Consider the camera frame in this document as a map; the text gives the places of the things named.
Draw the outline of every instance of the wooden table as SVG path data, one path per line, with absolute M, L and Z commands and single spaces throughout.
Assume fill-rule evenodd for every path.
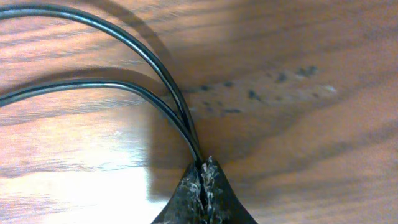
M 398 223 L 398 1 L 45 2 L 150 46 L 259 223 Z M 75 22 L 0 21 L 0 52 L 2 94 L 102 77 L 169 100 L 134 52 Z M 0 119 L 1 223 L 149 223 L 191 161 L 160 113 L 121 90 L 38 96 Z

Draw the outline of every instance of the cable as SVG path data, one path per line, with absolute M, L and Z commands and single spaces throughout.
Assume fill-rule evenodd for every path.
M 200 151 L 196 147 L 196 142 L 193 140 L 192 135 L 186 129 L 185 125 L 181 122 L 178 116 L 173 112 L 173 110 L 155 94 L 145 89 L 144 87 L 136 85 L 134 83 L 99 79 L 76 79 L 66 80 L 62 82 L 45 83 L 42 85 L 23 88 L 21 90 L 13 91 L 11 93 L 0 96 L 0 107 L 46 93 L 87 88 L 116 88 L 120 90 L 130 91 L 131 93 L 135 93 L 143 97 L 158 110 L 160 110 L 166 116 L 166 118 L 178 129 L 184 140 L 186 140 L 186 142 L 188 143 L 197 167 L 200 167 L 203 163 L 203 158 L 200 154 Z
M 180 89 L 162 62 L 144 44 L 139 42 L 139 40 L 122 28 L 104 19 L 70 7 L 49 4 L 21 4 L 0 7 L 0 20 L 27 16 L 58 17 L 80 22 L 117 38 L 133 49 L 133 51 L 139 54 L 155 70 L 160 79 L 162 79 L 166 87 L 169 89 L 181 114 L 185 127 L 187 127 L 193 140 L 196 142 L 197 147 L 199 147 L 199 141 L 192 116 Z

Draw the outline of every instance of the dark stain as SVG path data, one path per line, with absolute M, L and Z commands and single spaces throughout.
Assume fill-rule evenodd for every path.
M 318 68 L 316 66 L 309 66 L 307 69 L 307 74 L 309 77 L 314 76 L 318 72 Z
M 307 76 L 307 71 L 304 68 L 299 68 L 296 72 L 296 75 L 299 75 L 301 77 L 306 77 Z
M 318 68 L 314 65 L 309 66 L 307 69 L 300 68 L 297 70 L 296 74 L 301 77 L 311 78 L 318 72 Z
M 232 86 L 234 86 L 234 83 L 231 82 L 231 81 L 227 81 L 227 82 L 224 82 L 224 86 L 225 87 L 232 87 Z
M 210 88 L 210 86 L 208 86 L 208 85 L 202 85 L 202 86 L 200 87 L 200 89 L 203 90 L 203 91 L 208 91 L 208 90 L 210 90 L 211 88 Z
M 377 86 L 380 83 L 384 83 L 391 71 L 382 73 L 382 77 L 375 78 L 375 73 L 367 73 L 372 75 L 370 79 L 363 79 L 361 82 L 356 85 L 354 88 L 346 91 L 342 91 L 341 95 L 336 98 L 325 99 L 319 102 L 313 102 L 311 107 L 306 107 L 303 105 L 295 105 L 288 106 L 286 110 L 282 110 L 281 113 L 276 113 L 275 115 L 271 114 L 271 116 L 264 116 L 262 112 L 258 111 L 257 113 L 253 113 L 254 116 L 259 116 L 261 119 L 256 119 L 256 122 L 263 125 L 253 126 L 250 128 L 253 135 L 250 137 L 244 137 L 239 134 L 234 134 L 231 136 L 229 141 L 221 141 L 219 150 L 211 150 L 210 154 L 219 158 L 221 164 L 228 163 L 230 161 L 234 161 L 235 159 L 242 159 L 249 155 L 252 155 L 255 151 L 257 143 L 259 141 L 263 141 L 264 138 L 269 138 L 273 136 L 278 136 L 282 134 L 286 129 L 290 128 L 292 125 L 296 124 L 296 122 L 305 116 L 305 114 L 310 113 L 311 111 L 320 110 L 329 108 L 331 106 L 335 106 L 341 102 L 344 102 L 350 99 L 354 94 L 358 91 Z M 264 125 L 270 126 L 273 128 L 264 129 Z M 243 124 L 235 127 L 237 129 L 244 128 Z M 278 174 L 284 174 L 286 172 L 290 172 L 283 167 L 279 167 L 277 169 L 272 169 L 268 173 L 265 174 L 265 177 L 270 177 Z
M 223 112 L 224 113 L 240 113 L 242 111 L 239 109 L 225 109 L 225 110 L 223 110 Z
M 261 101 L 261 98 L 254 90 L 249 90 L 248 97 L 250 100 L 258 100 Z
M 277 80 L 275 80 L 275 83 L 283 83 L 287 80 L 287 76 L 285 73 L 279 73 Z

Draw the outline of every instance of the wire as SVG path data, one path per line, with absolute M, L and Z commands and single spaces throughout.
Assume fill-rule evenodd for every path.
M 191 133 L 193 140 L 196 142 L 199 150 L 199 141 L 195 126 L 192 120 L 192 116 L 188 109 L 187 103 L 181 94 L 176 82 L 172 78 L 169 71 L 165 68 L 162 62 L 139 40 L 133 37 L 131 34 L 123 30 L 122 28 L 87 12 L 73 9 L 65 6 L 57 6 L 50 4 L 21 4 L 0 7 L 0 20 L 10 19 L 17 17 L 27 16 L 48 16 L 58 17 L 63 19 L 69 19 L 82 24 L 89 25 L 97 28 L 126 44 L 128 47 L 133 49 L 139 54 L 159 75 L 160 79 L 164 82 L 166 87 L 171 92 L 173 99 L 177 105 L 177 108 L 181 114 L 182 121 Z
M 157 97 L 155 94 L 145 89 L 144 87 L 136 85 L 134 83 L 103 79 L 76 79 L 66 80 L 62 82 L 45 83 L 42 85 L 23 88 L 21 90 L 13 91 L 11 93 L 0 96 L 0 107 L 46 93 L 88 88 L 115 88 L 130 91 L 131 93 L 135 93 L 143 97 L 158 110 L 160 110 L 166 116 L 166 118 L 178 129 L 184 140 L 186 140 L 186 142 L 188 143 L 197 167 L 201 166 L 201 164 L 203 163 L 203 158 L 200 154 L 200 151 L 196 147 L 196 142 L 193 140 L 192 135 L 189 133 L 185 125 L 181 122 L 180 118 L 178 118 L 173 110 L 169 106 L 167 106 L 167 104 L 164 103 L 164 101 L 162 101 L 159 97 Z

